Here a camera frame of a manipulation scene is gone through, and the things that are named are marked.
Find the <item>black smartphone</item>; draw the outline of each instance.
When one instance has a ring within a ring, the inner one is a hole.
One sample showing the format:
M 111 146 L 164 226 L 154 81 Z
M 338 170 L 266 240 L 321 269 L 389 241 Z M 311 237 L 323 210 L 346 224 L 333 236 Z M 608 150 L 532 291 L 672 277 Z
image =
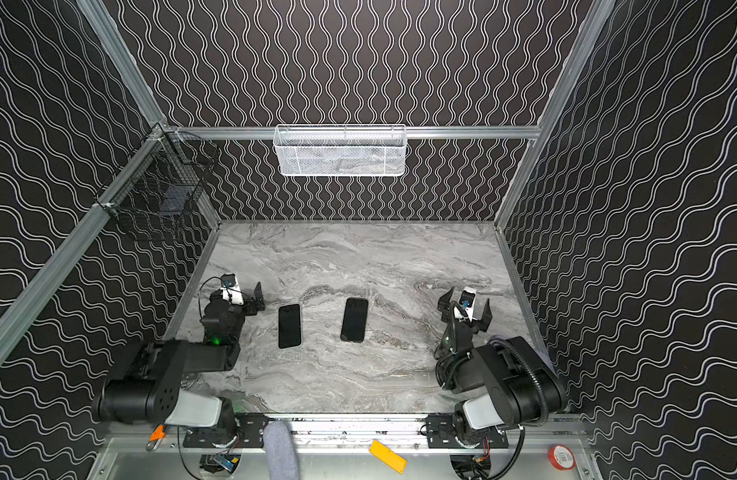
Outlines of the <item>black smartphone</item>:
M 365 298 L 348 298 L 344 304 L 342 335 L 344 342 L 362 342 L 366 334 L 366 317 L 369 315 L 369 301 Z
M 278 308 L 278 348 L 302 345 L 302 314 L 299 304 Z

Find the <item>marble tabletop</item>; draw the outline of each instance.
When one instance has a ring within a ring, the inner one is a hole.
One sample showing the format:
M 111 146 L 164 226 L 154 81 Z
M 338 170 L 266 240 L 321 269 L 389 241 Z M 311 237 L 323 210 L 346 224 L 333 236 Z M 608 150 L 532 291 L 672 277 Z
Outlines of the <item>marble tabletop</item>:
M 494 334 L 531 342 L 490 224 L 224 224 L 202 278 L 225 273 L 249 293 L 262 282 L 267 309 L 246 318 L 235 368 L 193 388 L 237 411 L 451 411 L 481 393 L 453 396 L 435 382 L 445 328 L 436 305 L 452 286 L 455 298 L 478 290 L 476 316 L 491 299 L 494 319 L 476 344 Z M 339 339 L 351 296 L 369 302 L 363 343 Z M 302 345 L 279 350 L 278 308 L 290 303 L 302 305 Z M 201 341 L 198 320 L 196 296 L 177 338 Z

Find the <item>yellow plastic object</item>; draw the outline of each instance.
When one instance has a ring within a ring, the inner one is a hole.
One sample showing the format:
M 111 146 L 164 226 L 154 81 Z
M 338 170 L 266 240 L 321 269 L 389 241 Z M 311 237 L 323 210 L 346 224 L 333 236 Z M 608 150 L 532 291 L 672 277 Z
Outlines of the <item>yellow plastic object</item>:
M 406 468 L 405 458 L 401 458 L 401 456 L 393 452 L 393 450 L 383 446 L 383 444 L 376 440 L 371 444 L 371 448 L 369 448 L 368 451 L 371 452 L 373 456 L 386 463 L 387 466 L 395 470 L 397 473 L 403 473 L 403 469 Z

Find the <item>basket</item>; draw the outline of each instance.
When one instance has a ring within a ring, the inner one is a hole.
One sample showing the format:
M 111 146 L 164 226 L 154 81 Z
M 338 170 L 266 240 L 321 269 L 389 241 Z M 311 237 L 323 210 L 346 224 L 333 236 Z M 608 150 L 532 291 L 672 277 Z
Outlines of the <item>basket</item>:
M 133 240 L 180 237 L 218 156 L 219 148 L 210 141 L 191 134 L 166 134 L 161 147 L 102 206 Z
M 280 173 L 302 177 L 399 177 L 406 171 L 405 125 L 276 126 Z

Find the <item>patterned wallpaper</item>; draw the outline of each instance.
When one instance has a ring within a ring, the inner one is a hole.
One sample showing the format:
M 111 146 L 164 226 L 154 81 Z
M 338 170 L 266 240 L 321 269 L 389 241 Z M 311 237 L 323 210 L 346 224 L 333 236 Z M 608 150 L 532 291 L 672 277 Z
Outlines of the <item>patterned wallpaper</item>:
M 737 479 L 737 0 L 620 0 L 506 236 L 609 479 Z
M 268 141 L 229 141 L 209 181 L 230 220 L 479 220 L 496 216 L 527 140 L 412 140 L 402 177 L 284 177 Z
M 91 400 L 128 341 L 162 338 L 208 239 L 133 242 L 113 221 L 0 368 L 0 479 L 83 480 L 106 424 Z
M 0 316 L 149 131 L 70 0 L 0 0 Z
M 169 122 L 536 124 L 591 0 L 105 0 Z

